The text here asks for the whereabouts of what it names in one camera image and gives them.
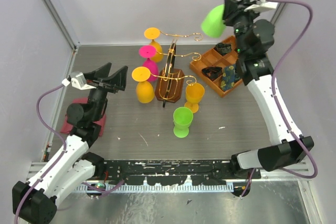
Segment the pink plastic wine glass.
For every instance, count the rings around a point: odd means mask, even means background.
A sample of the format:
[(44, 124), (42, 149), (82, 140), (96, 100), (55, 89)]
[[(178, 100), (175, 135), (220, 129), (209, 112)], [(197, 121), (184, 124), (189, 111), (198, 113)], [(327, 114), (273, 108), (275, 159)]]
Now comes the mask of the pink plastic wine glass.
[(145, 59), (143, 63), (143, 67), (146, 67), (150, 70), (151, 76), (148, 78), (149, 82), (154, 82), (157, 80), (158, 66), (156, 62), (152, 60), (152, 58), (156, 55), (156, 49), (151, 45), (142, 46), (139, 49), (139, 55)]

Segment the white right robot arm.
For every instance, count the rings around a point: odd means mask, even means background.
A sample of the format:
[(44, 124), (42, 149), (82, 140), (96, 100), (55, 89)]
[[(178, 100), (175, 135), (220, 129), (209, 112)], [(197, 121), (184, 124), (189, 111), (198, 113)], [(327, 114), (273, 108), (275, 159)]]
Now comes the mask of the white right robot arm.
[(223, 23), (233, 27), (236, 38), (237, 73), (259, 106), (271, 142), (268, 147), (232, 155), (230, 166), (234, 173), (253, 168), (287, 171), (287, 166), (305, 156), (312, 159), (314, 141), (311, 136), (304, 136), (292, 120), (277, 90), (276, 72), (280, 65), (273, 67), (267, 57), (274, 44), (275, 27), (266, 19), (258, 19), (260, 9), (274, 9), (279, 3), (304, 6), (313, 15), (312, 8), (301, 1), (224, 0)]

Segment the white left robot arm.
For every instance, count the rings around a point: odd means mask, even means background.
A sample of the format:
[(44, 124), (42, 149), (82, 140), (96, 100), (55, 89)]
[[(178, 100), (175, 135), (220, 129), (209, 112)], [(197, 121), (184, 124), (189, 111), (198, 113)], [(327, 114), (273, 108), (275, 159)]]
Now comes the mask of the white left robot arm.
[(78, 185), (104, 173), (104, 159), (89, 152), (89, 149), (101, 132), (102, 127), (98, 121), (105, 115), (108, 93), (125, 90), (128, 72), (128, 66), (123, 66), (111, 74), (111, 66), (108, 62), (92, 72), (72, 72), (59, 86), (38, 98), (36, 112), (40, 118), (40, 102), (46, 95), (67, 86), (89, 91), (85, 103), (72, 103), (67, 108), (67, 123), (72, 128), (66, 138), (41, 120), (47, 129), (61, 139), (62, 146), (33, 177), (14, 185), (14, 223), (20, 220), (26, 223), (50, 223), (59, 205)]

